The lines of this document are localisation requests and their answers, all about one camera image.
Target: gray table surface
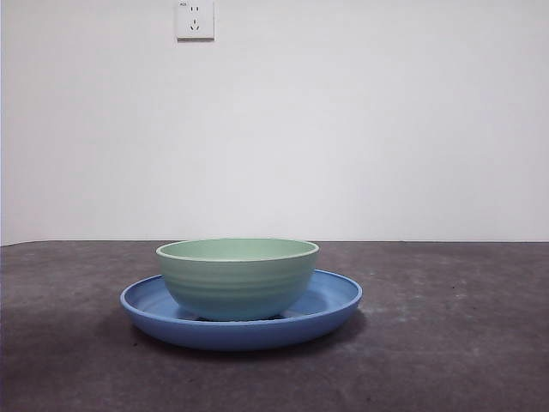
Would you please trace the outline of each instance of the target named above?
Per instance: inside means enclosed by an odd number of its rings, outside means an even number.
[[[548,411],[549,244],[319,242],[365,297],[338,331],[211,353],[118,304],[165,242],[2,248],[2,411]]]

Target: bowl rim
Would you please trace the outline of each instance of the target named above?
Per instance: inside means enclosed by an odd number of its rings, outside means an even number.
[[[178,245],[180,243],[189,243],[189,242],[203,242],[207,240],[283,240],[283,241],[290,241],[290,242],[296,242],[296,243],[302,243],[306,245],[313,246],[312,250],[305,251],[302,253],[294,253],[292,255],[283,255],[283,256],[277,256],[277,257],[265,257],[265,258],[250,258],[250,259],[215,259],[215,258],[205,258],[205,257],[186,257],[186,256],[176,256],[171,255],[169,253],[163,252],[161,249],[164,249],[165,247],[172,246],[172,245]],[[176,260],[184,260],[184,261],[191,261],[191,262],[268,262],[273,260],[285,260],[285,259],[292,259],[292,258],[301,258],[303,256],[312,255],[314,253],[317,253],[320,250],[320,247],[318,247],[317,244],[308,242],[306,240],[297,240],[297,239],[283,239],[283,238],[205,238],[205,239],[191,239],[191,240],[180,240],[177,242],[168,243],[162,246],[159,246],[156,248],[156,254],[158,256],[162,256],[163,258],[170,258],[170,259],[176,259]]]

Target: wall socket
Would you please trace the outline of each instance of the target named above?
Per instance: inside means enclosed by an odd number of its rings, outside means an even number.
[[[178,0],[176,5],[178,41],[214,39],[214,0]]]

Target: bowl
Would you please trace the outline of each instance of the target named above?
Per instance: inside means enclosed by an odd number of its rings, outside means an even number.
[[[156,250],[160,273],[185,310],[217,321],[279,314],[307,289],[318,254],[289,239],[204,239]]]

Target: blue dish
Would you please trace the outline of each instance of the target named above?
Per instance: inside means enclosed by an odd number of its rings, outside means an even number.
[[[211,322],[185,311],[162,276],[127,287],[120,301],[134,325],[161,341],[206,350],[258,350],[306,342],[343,324],[362,298],[345,276],[315,270],[305,293],[280,315],[251,321]]]

